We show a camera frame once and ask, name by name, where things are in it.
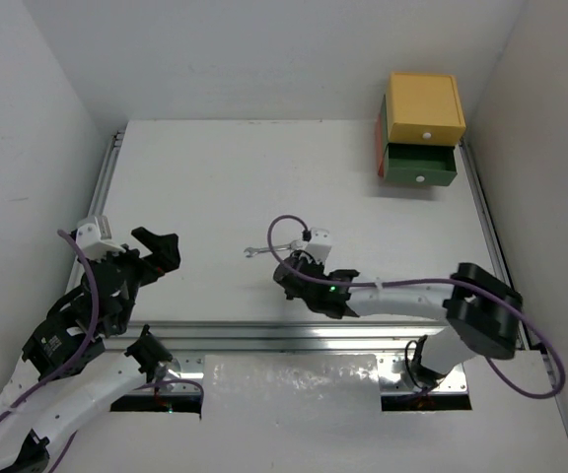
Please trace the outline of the green drawer box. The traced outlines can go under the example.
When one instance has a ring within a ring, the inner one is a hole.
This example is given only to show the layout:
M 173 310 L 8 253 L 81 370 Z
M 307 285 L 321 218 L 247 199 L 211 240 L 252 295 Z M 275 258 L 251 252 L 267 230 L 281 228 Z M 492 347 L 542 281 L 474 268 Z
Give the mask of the green drawer box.
M 388 106 L 383 98 L 384 176 L 395 185 L 449 186 L 457 176 L 455 148 L 391 143 L 388 135 Z

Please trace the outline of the red drawer box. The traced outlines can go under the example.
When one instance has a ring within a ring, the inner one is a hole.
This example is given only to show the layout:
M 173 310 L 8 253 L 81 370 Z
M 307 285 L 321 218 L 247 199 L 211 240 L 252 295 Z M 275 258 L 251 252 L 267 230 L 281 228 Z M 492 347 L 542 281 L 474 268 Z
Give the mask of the red drawer box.
M 384 153 L 383 123 L 379 115 L 375 125 L 375 160 L 378 177 L 384 176 Z

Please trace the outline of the yellow drawer box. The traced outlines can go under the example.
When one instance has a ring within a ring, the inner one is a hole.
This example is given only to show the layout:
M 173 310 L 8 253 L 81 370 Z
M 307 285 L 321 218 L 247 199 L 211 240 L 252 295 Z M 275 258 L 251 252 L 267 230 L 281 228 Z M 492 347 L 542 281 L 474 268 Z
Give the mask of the yellow drawer box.
M 465 132 L 453 75 L 392 72 L 385 98 L 390 143 L 454 147 Z

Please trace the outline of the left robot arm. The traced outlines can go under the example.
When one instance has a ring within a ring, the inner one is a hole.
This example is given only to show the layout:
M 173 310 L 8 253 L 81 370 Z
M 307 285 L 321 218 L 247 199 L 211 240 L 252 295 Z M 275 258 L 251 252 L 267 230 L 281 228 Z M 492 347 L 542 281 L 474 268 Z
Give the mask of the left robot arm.
M 69 379 L 125 333 L 139 291 L 178 270 L 178 236 L 132 231 L 148 254 L 112 241 L 95 220 L 59 235 L 84 268 L 80 283 L 58 299 L 33 331 L 0 393 L 0 472 L 42 472 L 81 427 L 140 387 L 169 380 L 175 361 L 144 327 L 100 376 L 72 392 Z

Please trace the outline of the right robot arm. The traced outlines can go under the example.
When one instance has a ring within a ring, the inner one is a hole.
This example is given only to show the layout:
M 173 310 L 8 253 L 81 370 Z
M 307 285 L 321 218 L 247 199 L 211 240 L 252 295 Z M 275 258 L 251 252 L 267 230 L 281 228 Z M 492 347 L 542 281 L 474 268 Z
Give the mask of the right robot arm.
M 298 250 L 273 273 L 289 300 L 300 299 L 332 319 L 404 315 L 443 323 L 404 356 L 408 385 L 430 392 L 457 365 L 476 357 L 511 360 L 516 354 L 519 293 L 472 263 L 448 279 L 373 282 L 354 269 L 324 271 L 315 256 Z

